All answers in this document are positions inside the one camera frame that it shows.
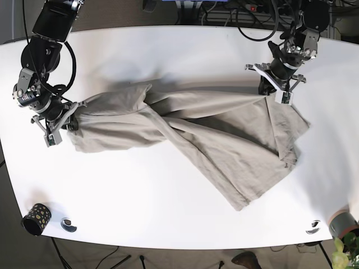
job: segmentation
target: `black patterned cup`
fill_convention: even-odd
[[[41,235],[51,219],[50,210],[41,203],[35,204],[30,212],[21,220],[22,227],[30,234]]]

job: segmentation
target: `crumpled fabric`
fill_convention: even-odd
[[[307,122],[274,95],[159,92],[140,85],[87,99],[68,135],[77,151],[148,147],[170,140],[241,210],[294,168]]]

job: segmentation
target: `metal bracket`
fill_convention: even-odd
[[[265,77],[277,90],[275,93],[275,101],[280,104],[288,104],[292,105],[293,103],[293,90],[300,82],[306,83],[307,79],[303,75],[293,75],[291,79],[296,80],[296,83],[288,90],[286,91],[285,88],[283,88],[281,85],[279,85],[274,78],[271,77],[270,74],[268,74],[266,71],[269,70],[270,63],[262,63],[260,64],[246,64],[245,70],[253,70],[256,71],[261,76]]]
[[[307,59],[314,59],[318,53],[318,40],[319,40],[319,32],[312,31],[310,29],[307,30],[307,34],[304,40],[303,45],[303,56]]]
[[[70,116],[73,115],[73,113],[76,111],[76,109],[79,106],[87,106],[87,104],[85,101],[82,101],[80,103],[72,103],[69,106],[68,111],[63,115],[63,117],[57,123],[49,124],[49,126],[48,126],[49,132],[40,123],[40,120],[42,120],[44,118],[41,116],[38,116],[38,115],[33,116],[33,118],[31,119],[31,123],[36,123],[40,127],[40,129],[45,133],[44,139],[45,139],[46,145],[48,147],[58,145],[62,142],[62,138],[61,138],[59,130],[61,129],[61,127],[64,124],[68,124],[70,122]]]
[[[14,87],[13,90],[13,99],[26,98],[23,95],[26,94],[27,90],[30,88],[30,81],[33,77],[33,74],[34,72],[27,68],[23,68],[21,70],[17,87]]]

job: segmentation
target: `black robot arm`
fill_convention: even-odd
[[[302,75],[295,73],[303,63],[316,57],[320,33],[329,25],[328,2],[295,0],[292,1],[292,11],[291,27],[280,36],[283,42],[279,45],[268,42],[273,61],[270,64],[246,65],[247,69],[261,74],[259,94],[277,92],[276,101],[282,104],[292,104],[292,90],[299,82],[306,82]],[[291,87],[290,80],[297,82]]]
[[[47,0],[33,28],[34,35],[21,55],[22,70],[13,90],[13,98],[19,106],[28,106],[38,114],[31,122],[44,131],[48,146],[62,141],[59,134],[61,128],[78,128],[73,113],[77,107],[84,105],[62,96],[70,89],[76,76],[75,54],[66,39],[82,4],[83,1],[79,0]],[[71,54],[72,76],[67,86],[51,86],[47,81],[60,62],[61,43]]]

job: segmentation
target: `white table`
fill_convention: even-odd
[[[268,33],[248,30],[259,38]],[[277,34],[273,41],[278,41]],[[253,86],[247,63],[271,62],[267,43],[246,40],[223,27],[133,27],[71,34],[77,77],[67,98],[81,101],[129,82],[157,86]],[[53,218],[44,235],[144,248],[228,249],[330,239],[325,221],[356,205],[359,181],[359,47],[321,39],[319,56],[301,67],[308,80],[294,103],[312,124],[300,138],[296,170],[244,210],[236,212],[169,142],[147,149],[83,154],[66,136],[47,148],[34,115],[12,100],[25,41],[0,46],[0,138],[22,215],[48,205]],[[66,84],[66,48],[49,83]],[[63,217],[75,233],[60,227]]]

